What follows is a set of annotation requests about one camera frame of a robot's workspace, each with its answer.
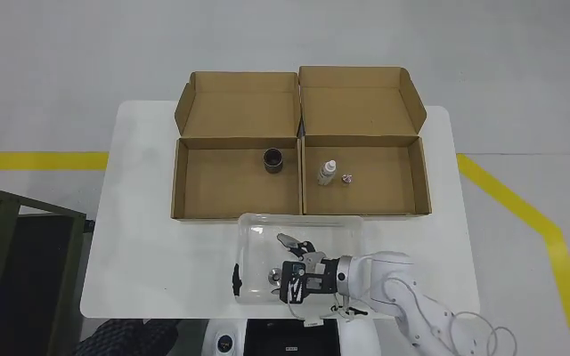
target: white cable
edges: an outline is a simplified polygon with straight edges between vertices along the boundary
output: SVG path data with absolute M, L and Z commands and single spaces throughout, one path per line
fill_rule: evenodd
M 419 314 L 421 315 L 421 317 L 423 318 L 424 321 L 426 321 L 427 325 L 430 328 L 433 328 L 433 326 L 431 325 L 431 323 L 429 322 L 428 318 L 426 318 L 426 315 L 424 314 L 424 312 L 421 310 L 421 307 L 419 306 L 419 301 L 418 301 L 418 296 L 416 295 L 416 292 L 410 287 L 410 285 L 408 283 L 406 283 L 404 280 L 402 279 L 398 279 L 398 278 L 387 278 L 382 280 L 382 293 L 384 293 L 384 295 L 388 296 L 388 294 L 386 293 L 386 282 L 388 282 L 389 280 L 395 280 L 398 281 L 402 284 L 404 284 L 406 286 L 406 288 L 410 291 L 410 293 L 413 295 L 414 298 L 414 302 L 416 304 L 416 307 L 418 308 Z M 484 321 L 489 328 L 492 330 L 491 334 L 487 337 L 487 344 L 486 344 L 486 351 L 487 351 L 487 356 L 493 356 L 496 352 L 497 349 L 499 347 L 499 338 L 497 337 L 497 331 L 498 330 L 505 330 L 507 331 L 513 338 L 513 342 L 515 344 L 515 348 L 513 351 L 513 356 L 517 356 L 517 352 L 518 352 L 518 345 L 517 345 L 517 338 L 515 337 L 515 334 L 506 327 L 494 327 L 493 324 L 491 324 L 491 322 L 489 320 L 487 320 L 485 317 L 483 317 L 482 315 L 476 313 L 476 312 L 472 312 L 472 311 L 460 311 L 457 314 L 453 314 L 452 313 L 452 321 L 450 321 L 450 325 L 449 325 L 449 337 L 450 340 L 452 341 L 452 348 L 451 349 L 447 344 L 444 343 L 443 340 L 439 339 L 438 340 L 442 343 L 443 346 L 445 346 L 445 348 L 447 350 L 449 350 L 454 356 L 462 356 L 459 355 L 458 351 L 457 351 L 457 347 L 455 345 L 455 341 L 453 339 L 453 332 L 452 332 L 452 327 L 453 327 L 453 322 L 457 319 L 458 316 L 460 316 L 461 314 L 468 314 L 468 315 L 474 315 L 476 317 L 478 317 L 479 319 L 481 319 L 482 321 Z M 493 337 L 495 339 L 495 344 L 493 347 L 493 350 L 490 351 L 489 350 L 489 342 L 491 341 L 491 337 Z
M 332 296 L 334 297 L 334 301 L 335 301 L 335 305 L 334 305 L 335 311 L 333 311 L 329 314 L 321 315 L 321 316 L 319 316 L 319 319 L 330 318 L 330 317 L 338 314 L 342 318 L 348 319 L 347 321 L 352 321 L 354 319 L 354 316 L 352 316 L 350 313 L 348 313 L 348 316 L 346 316 L 341 312 L 341 311 L 345 310 L 345 307 L 344 306 L 340 307 L 340 303 L 338 302 L 338 299 L 337 299 L 337 294 L 334 293 Z M 293 311 L 293 307 L 291 306 L 291 303 L 290 303 L 291 297 L 292 297 L 292 295 L 291 295 L 291 282 L 289 282 L 288 289 L 287 289 L 287 306 L 289 307 L 289 312 L 291 313 L 292 316 L 295 317 L 295 319 L 305 321 L 305 318 L 297 315 L 295 313 L 295 311 Z

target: bottle cap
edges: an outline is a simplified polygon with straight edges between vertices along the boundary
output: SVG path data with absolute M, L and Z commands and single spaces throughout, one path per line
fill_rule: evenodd
M 331 161 L 327 162 L 326 165 L 324 165 L 324 169 L 329 172 L 334 172 L 335 169 L 337 169 L 337 162 L 332 159 Z

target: small white bottle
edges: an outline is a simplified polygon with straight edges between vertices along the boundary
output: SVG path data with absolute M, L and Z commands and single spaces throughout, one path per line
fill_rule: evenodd
M 336 172 L 337 172 L 337 162 L 335 162 L 334 159 L 329 162 L 326 162 L 324 165 L 322 165 L 321 170 L 319 171 L 317 182 L 319 183 L 319 185 L 329 184 L 330 181 L 332 181 L 332 178 L 334 178 Z

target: clear plastic container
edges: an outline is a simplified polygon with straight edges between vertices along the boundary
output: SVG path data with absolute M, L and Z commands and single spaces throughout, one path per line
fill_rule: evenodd
M 362 254 L 362 218 L 360 216 L 311 216 L 243 214 L 238 220 L 240 229 L 237 264 L 243 285 L 238 303 L 282 303 L 277 288 L 268 280 L 273 268 L 281 268 L 283 261 L 297 258 L 277 239 L 285 233 L 300 242 L 311 241 L 316 251 L 329 258 Z M 330 295 L 310 295 L 303 304 L 330 304 Z

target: dark cup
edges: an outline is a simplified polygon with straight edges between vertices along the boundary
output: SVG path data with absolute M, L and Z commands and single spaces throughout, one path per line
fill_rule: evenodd
M 280 150 L 269 149 L 264 153 L 265 171 L 271 174 L 279 173 L 283 169 L 283 155 Z

